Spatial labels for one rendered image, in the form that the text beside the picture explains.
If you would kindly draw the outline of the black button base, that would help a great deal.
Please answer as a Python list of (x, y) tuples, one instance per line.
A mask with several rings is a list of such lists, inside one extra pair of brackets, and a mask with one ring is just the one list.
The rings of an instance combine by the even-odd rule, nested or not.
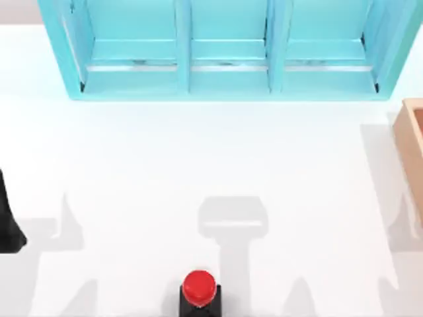
[(217, 284), (216, 294), (212, 301), (200, 308), (186, 300), (180, 286), (178, 317), (222, 317), (221, 285)]

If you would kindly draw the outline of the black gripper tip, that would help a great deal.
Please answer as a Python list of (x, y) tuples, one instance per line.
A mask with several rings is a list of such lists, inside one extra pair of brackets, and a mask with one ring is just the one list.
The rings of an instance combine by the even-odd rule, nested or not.
[(12, 214), (0, 169), (0, 254), (17, 254), (26, 244), (27, 237)]

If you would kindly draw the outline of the light blue rack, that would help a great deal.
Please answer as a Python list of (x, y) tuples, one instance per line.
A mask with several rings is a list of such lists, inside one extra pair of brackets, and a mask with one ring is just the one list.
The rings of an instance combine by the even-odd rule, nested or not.
[(391, 97), (423, 0), (37, 0), (74, 100)]

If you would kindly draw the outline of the salmon-coloured shallow box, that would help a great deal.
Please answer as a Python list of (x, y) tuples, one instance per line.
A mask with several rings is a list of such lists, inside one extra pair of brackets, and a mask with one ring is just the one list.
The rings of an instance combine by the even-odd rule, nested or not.
[(405, 98), (394, 120), (395, 143), (423, 228), (423, 98)]

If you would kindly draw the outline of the red push button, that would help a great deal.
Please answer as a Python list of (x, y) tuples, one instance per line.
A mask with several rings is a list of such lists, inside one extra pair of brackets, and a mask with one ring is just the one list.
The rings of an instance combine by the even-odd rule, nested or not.
[(212, 302), (217, 293), (214, 276), (206, 270), (191, 271), (182, 282), (182, 294), (192, 306), (202, 308)]

